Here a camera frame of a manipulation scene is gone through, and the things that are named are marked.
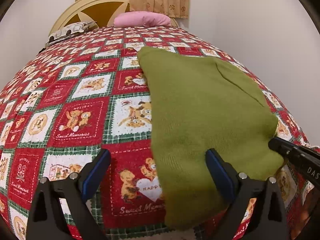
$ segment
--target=folded green garment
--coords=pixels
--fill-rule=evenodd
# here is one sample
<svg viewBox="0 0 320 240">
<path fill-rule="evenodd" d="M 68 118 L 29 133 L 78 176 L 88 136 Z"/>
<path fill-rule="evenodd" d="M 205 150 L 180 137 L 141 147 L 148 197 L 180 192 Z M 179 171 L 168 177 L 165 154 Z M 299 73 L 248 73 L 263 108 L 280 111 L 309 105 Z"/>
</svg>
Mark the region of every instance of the folded green garment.
<svg viewBox="0 0 320 240">
<path fill-rule="evenodd" d="M 167 226 L 186 229 L 227 207 L 205 164 L 209 148 L 252 179 L 275 174 L 283 159 L 268 141 L 277 117 L 250 77 L 216 57 L 143 47 L 138 59 L 151 94 L 151 149 Z"/>
</svg>

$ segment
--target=white heart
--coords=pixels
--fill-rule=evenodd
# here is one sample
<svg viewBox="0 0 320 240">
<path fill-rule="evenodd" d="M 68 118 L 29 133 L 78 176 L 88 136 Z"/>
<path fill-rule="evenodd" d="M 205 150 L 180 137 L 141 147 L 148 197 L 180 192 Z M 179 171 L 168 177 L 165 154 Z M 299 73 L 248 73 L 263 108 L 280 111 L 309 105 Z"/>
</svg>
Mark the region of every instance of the white heart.
<svg viewBox="0 0 320 240">
<path fill-rule="evenodd" d="M 137 187 L 139 188 L 140 193 L 151 199 L 153 202 L 155 202 L 162 193 L 158 177 L 155 177 L 153 181 L 150 179 L 140 179 L 137 182 Z"/>
<path fill-rule="evenodd" d="M 132 79 L 132 81 L 140 86 L 145 85 L 146 82 L 143 78 L 134 78 Z"/>
</svg>

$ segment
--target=red checkered bedspread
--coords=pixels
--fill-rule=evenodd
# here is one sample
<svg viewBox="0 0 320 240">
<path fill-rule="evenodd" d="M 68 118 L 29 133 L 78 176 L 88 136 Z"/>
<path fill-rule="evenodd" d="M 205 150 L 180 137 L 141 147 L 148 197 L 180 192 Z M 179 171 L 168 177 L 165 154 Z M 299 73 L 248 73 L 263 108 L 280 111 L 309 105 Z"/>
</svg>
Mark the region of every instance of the red checkered bedspread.
<svg viewBox="0 0 320 240">
<path fill-rule="evenodd" d="M 206 239 L 208 223 L 215 226 L 210 220 L 178 232 L 163 224 L 164 200 L 150 150 L 150 96 L 136 56 L 143 46 L 219 57 L 237 66 L 259 85 L 279 118 L 278 136 L 308 146 L 301 128 L 259 78 L 190 33 L 175 27 L 88 32 L 38 54 L 0 94 L 0 214 L 19 239 L 25 239 L 39 178 L 64 179 L 92 161 L 101 147 L 111 152 L 112 162 L 87 205 L 109 239 L 161 234 L 161 239 L 200 240 Z M 278 182 L 292 225 L 312 185 L 290 164 Z M 66 202 L 61 203 L 70 231 L 79 238 Z"/>
</svg>

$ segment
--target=blue gripper pad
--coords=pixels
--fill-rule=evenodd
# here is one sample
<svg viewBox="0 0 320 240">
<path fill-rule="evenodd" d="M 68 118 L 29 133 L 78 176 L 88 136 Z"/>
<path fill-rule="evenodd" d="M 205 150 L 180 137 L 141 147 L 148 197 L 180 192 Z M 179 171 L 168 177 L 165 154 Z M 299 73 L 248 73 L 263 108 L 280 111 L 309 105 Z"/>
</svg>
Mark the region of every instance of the blue gripper pad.
<svg viewBox="0 0 320 240">
<path fill-rule="evenodd" d="M 88 199 L 91 199 L 97 191 L 102 178 L 106 174 L 106 171 L 111 162 L 111 154 L 108 150 L 102 149 L 92 163 L 88 163 L 91 167 L 84 181 L 82 182 L 82 201 L 85 203 Z"/>
<path fill-rule="evenodd" d="M 209 149 L 205 153 L 205 162 L 211 177 L 221 196 L 229 203 L 236 198 L 236 187 L 233 180 L 228 175 L 224 166 L 226 163 L 214 149 Z"/>
</svg>

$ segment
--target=pink pillow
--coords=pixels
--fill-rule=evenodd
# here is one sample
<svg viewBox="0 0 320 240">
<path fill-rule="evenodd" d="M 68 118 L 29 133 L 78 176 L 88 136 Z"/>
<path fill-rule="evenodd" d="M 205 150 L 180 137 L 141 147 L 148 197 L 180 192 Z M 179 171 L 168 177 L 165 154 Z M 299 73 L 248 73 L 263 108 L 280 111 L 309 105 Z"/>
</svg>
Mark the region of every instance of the pink pillow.
<svg viewBox="0 0 320 240">
<path fill-rule="evenodd" d="M 171 26 L 171 20 L 167 15 L 136 11 L 119 14 L 114 20 L 116 28 L 123 27 L 153 27 L 153 26 Z"/>
</svg>

